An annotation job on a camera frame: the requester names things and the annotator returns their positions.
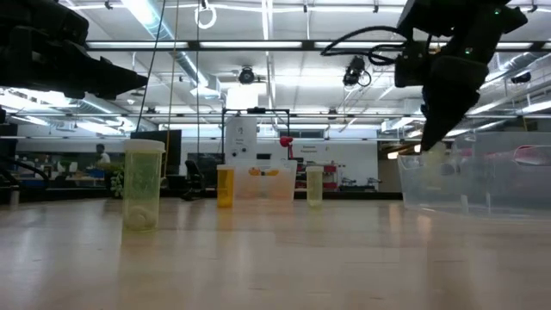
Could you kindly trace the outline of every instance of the office chair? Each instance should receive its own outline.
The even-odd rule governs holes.
[[[205,194],[205,177],[199,171],[199,167],[195,161],[186,160],[185,164],[188,169],[188,178],[182,199],[187,202],[201,199]]]

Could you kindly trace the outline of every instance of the small plastic cup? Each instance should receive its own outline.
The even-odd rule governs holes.
[[[218,171],[218,186],[216,189],[218,208],[232,208],[235,167],[219,164],[216,166],[216,170]]]
[[[323,178],[323,167],[314,166],[306,168],[306,200],[310,207],[321,207],[324,194]]]
[[[155,230],[158,225],[164,143],[131,139],[124,142],[124,150],[123,227],[135,232]]]

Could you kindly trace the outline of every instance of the plastic container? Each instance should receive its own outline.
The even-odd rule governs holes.
[[[236,160],[234,164],[235,200],[293,202],[295,160],[272,160],[269,164],[259,164],[256,160]]]
[[[398,160],[407,208],[492,217],[551,210],[551,133],[466,134],[444,157]]]
[[[122,224],[129,231],[157,228],[164,143],[146,139],[124,142],[125,170]]]
[[[218,208],[233,207],[233,179],[235,167],[227,164],[216,166],[218,171],[217,204]]]
[[[308,206],[321,207],[324,194],[324,167],[306,168],[306,199]]]

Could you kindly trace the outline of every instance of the fluorescent light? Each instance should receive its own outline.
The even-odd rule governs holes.
[[[503,124],[505,121],[495,121],[495,122],[491,122],[489,124],[485,124],[485,125],[482,125],[478,128],[476,128],[477,130],[485,130],[485,129],[489,129],[489,128],[492,128],[492,127],[495,127],[499,124]]]
[[[391,152],[387,154],[388,159],[396,159],[398,158],[398,152]]]
[[[420,136],[421,134],[423,134],[422,130],[412,131],[412,132],[407,134],[407,138],[417,137],[417,136]]]
[[[113,42],[98,41],[87,42],[91,49],[127,49],[127,48],[154,48],[155,41],[148,42]],[[188,42],[176,42],[176,48],[188,48]],[[157,43],[157,48],[174,48],[174,41],[161,41]]]
[[[385,45],[390,44],[390,45],[398,46],[398,45],[403,44],[403,43],[404,42],[401,42],[401,41],[398,41],[398,42],[397,41],[381,41],[381,42],[373,42],[373,41],[357,41],[357,42],[354,42],[354,41],[349,41],[349,42],[338,43],[333,48],[343,48],[343,49],[346,49],[346,48],[352,48],[352,49],[372,48],[372,47],[376,47],[380,44],[385,44]],[[313,45],[316,48],[325,48],[330,44],[331,44],[331,42],[321,41],[321,42],[315,42]]]
[[[130,10],[130,12],[144,24],[151,24],[160,19],[157,13],[149,5],[147,0],[121,0],[122,3]]]
[[[530,104],[528,107],[525,107],[525,108],[520,108],[517,110],[517,113],[528,114],[528,113],[533,113],[533,112],[537,112],[537,111],[541,111],[549,108],[551,108],[551,101],[540,102],[540,103]]]
[[[16,120],[19,120],[19,121],[26,121],[26,122],[30,122],[30,123],[33,123],[33,124],[36,124],[36,125],[41,125],[41,126],[48,126],[49,124],[39,118],[36,118],[36,117],[33,117],[33,116],[25,116],[25,117],[19,117],[19,116],[10,116],[11,118],[13,119],[16,119]]]
[[[92,123],[92,122],[79,122],[78,126],[82,129],[88,130],[92,133],[100,133],[100,134],[121,134],[116,129],[113,129],[111,127],[107,127],[104,125]]]
[[[13,89],[27,96],[36,98],[42,102],[46,102],[53,108],[70,108],[76,107],[76,104],[70,104],[71,99],[66,98],[62,92],[58,91],[38,91],[38,90],[25,90],[25,89]]]
[[[467,115],[477,115],[477,114],[480,114],[480,113],[483,113],[483,112],[486,112],[490,109],[493,109],[495,107],[497,107],[499,105],[499,103],[497,102],[494,102],[494,103],[488,103],[488,104],[485,104],[483,106],[480,106],[478,108],[474,108],[472,110],[470,110]]]
[[[312,6],[308,7],[308,10],[312,12],[326,12],[326,13],[373,13],[375,7],[372,5],[362,5],[362,6]],[[379,12],[381,13],[401,13],[404,10],[402,6],[380,6]]]
[[[299,41],[205,41],[199,43],[203,48],[300,48]]]
[[[3,95],[0,95],[0,105],[16,110],[31,109],[51,111],[51,109],[48,108],[47,105],[30,102],[29,100],[23,99],[19,96],[11,95],[7,91],[5,91]]]
[[[454,129],[450,131],[448,134],[446,134],[446,137],[455,137],[456,135],[460,135],[462,133],[466,133],[468,129]]]
[[[532,46],[532,42],[501,42],[498,43],[499,48],[508,48],[508,49],[524,49]]]

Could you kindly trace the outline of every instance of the yellow object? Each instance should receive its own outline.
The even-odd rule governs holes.
[[[306,168],[306,200],[310,207],[321,207],[324,194],[323,178],[323,167],[314,166]]]
[[[218,208],[233,207],[233,177],[235,175],[235,167],[219,164],[218,170]]]

